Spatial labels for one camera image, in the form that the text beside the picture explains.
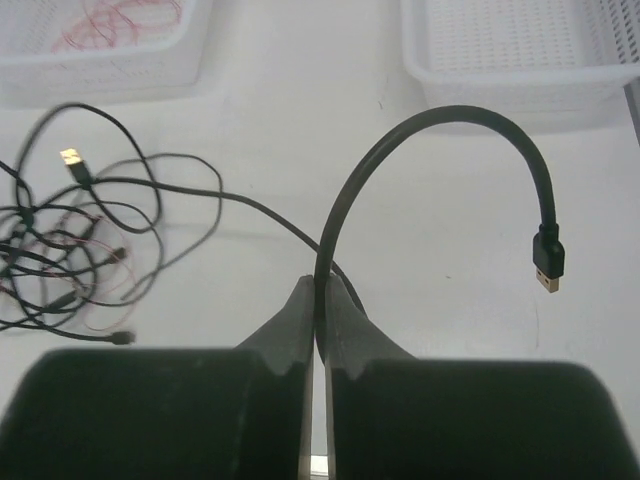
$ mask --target white table surface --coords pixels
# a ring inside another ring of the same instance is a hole
[[[145,152],[200,154],[222,170],[228,190],[319,238],[356,162],[426,107],[402,69],[398,23],[397,4],[387,0],[219,1],[202,80],[186,97],[106,108]],[[475,131],[424,133],[400,148],[358,199],[337,260],[372,320],[413,354],[588,365],[640,451],[640,150],[623,99],[606,109],[604,126],[534,135],[552,172],[567,249],[559,293],[547,294],[534,277],[539,213],[523,160],[503,139]],[[3,159],[14,157],[41,113],[0,110]],[[30,160],[38,198],[70,182],[57,153],[69,146],[94,170],[131,155],[109,125],[68,114]],[[159,175],[210,184],[177,161]],[[0,182],[4,202],[6,176]],[[210,205],[167,198],[171,252],[204,230]],[[152,258],[148,240],[133,241],[141,261]],[[138,345],[236,345],[282,306],[313,263],[291,234],[228,204],[219,234],[138,306],[131,320]],[[71,345],[86,346],[43,333],[0,335],[0,408],[38,357]],[[317,364],[315,371],[313,449],[322,453],[324,382]]]

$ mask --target black usb connector housing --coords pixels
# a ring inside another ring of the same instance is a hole
[[[106,339],[114,345],[131,345],[136,341],[136,334],[130,330],[120,330],[113,332]]]
[[[538,281],[549,292],[560,288],[560,277],[564,275],[564,247],[560,243],[558,225],[540,229],[533,237],[533,263]]]
[[[69,148],[61,151],[60,156],[71,172],[71,175],[73,175],[75,181],[83,188],[89,188],[93,181],[93,176],[91,175],[91,172],[89,172],[87,164],[84,162],[78,151],[75,148]]]
[[[116,248],[111,255],[107,257],[105,260],[106,265],[115,265],[116,263],[120,263],[128,256],[127,249],[124,247]]]

